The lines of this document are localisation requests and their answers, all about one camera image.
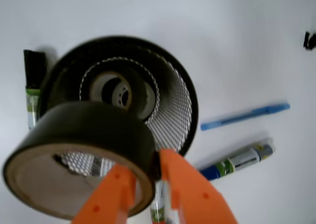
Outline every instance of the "marker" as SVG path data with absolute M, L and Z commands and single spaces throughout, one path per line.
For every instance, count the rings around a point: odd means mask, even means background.
M 278 113 L 289 108 L 290 108 L 290 105 L 288 103 L 284 103 L 284 104 L 278 104 L 278 105 L 267 106 L 267 107 L 263 107 L 259 109 L 254 109 L 250 111 L 249 113 L 236 115 L 234 117 L 230 117 L 230 118 L 226 118 L 226 119 L 222 119 L 218 121 L 213 121 L 209 123 L 203 123 L 201 124 L 201 130 L 204 131 L 208 129 L 214 129 L 220 126 L 225 126 L 228 124 L 241 122 L 246 119 L 253 119 L 259 116 L 263 116 L 263 115 Z
M 26 75 L 26 103 L 29 129 L 36 124 L 37 105 L 40 96 L 40 85 L 46 74 L 47 59 L 43 52 L 24 50 Z
M 228 156 L 227 159 L 200 170 L 200 173 L 208 181 L 218 179 L 261 162 L 271 156 L 275 150 L 272 139 L 267 138 L 247 146 L 234 155 Z

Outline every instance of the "metal mesh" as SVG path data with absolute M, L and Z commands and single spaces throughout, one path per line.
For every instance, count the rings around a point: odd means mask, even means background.
M 126 57 L 108 58 L 92 67 L 111 60 L 129 60 L 137 64 L 139 70 L 146 71 L 156 87 L 156 105 L 154 112 L 145 123 L 153 133 L 156 150 L 170 148 L 179 152 L 184 146 L 192 123 L 193 110 L 189 90 L 179 72 L 163 56 L 146 48 L 140 49 L 158 59 L 163 68 L 168 71 L 168 78 L 166 78 L 168 80 L 167 93 L 159 95 L 160 84 L 163 80 L 157 80 L 154 72 L 151 72 L 146 65 L 134 59 Z M 114 165 L 114 162 L 108 159 L 80 152 L 68 152 L 61 154 L 60 157 L 64 165 L 71 171 L 83 176 L 105 176 Z

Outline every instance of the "white background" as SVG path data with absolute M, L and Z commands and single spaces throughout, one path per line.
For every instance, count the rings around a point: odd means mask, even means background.
M 316 0 L 0 0 L 0 160 L 27 134 L 23 49 L 60 58 L 98 36 L 132 35 L 170 51 L 196 87 L 199 123 L 287 100 L 291 109 L 201 132 L 197 167 L 260 136 L 276 153 L 214 181 L 241 224 L 316 223 Z M 20 203 L 0 182 L 1 224 L 63 224 Z M 149 210 L 129 219 L 149 224 Z

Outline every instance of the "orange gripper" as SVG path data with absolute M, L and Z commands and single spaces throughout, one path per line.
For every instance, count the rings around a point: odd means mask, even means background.
M 237 224 L 222 195 L 182 156 L 170 149 L 159 153 L 162 179 L 170 184 L 171 207 L 181 224 Z M 116 164 L 72 224 L 125 224 L 134 198 L 135 176 Z
M 171 208 L 177 209 L 181 224 L 236 224 L 229 206 L 212 186 L 182 156 L 160 152 L 162 179 L 169 182 Z
M 126 167 L 116 164 L 94 190 L 72 224 L 125 224 L 134 204 L 136 179 Z

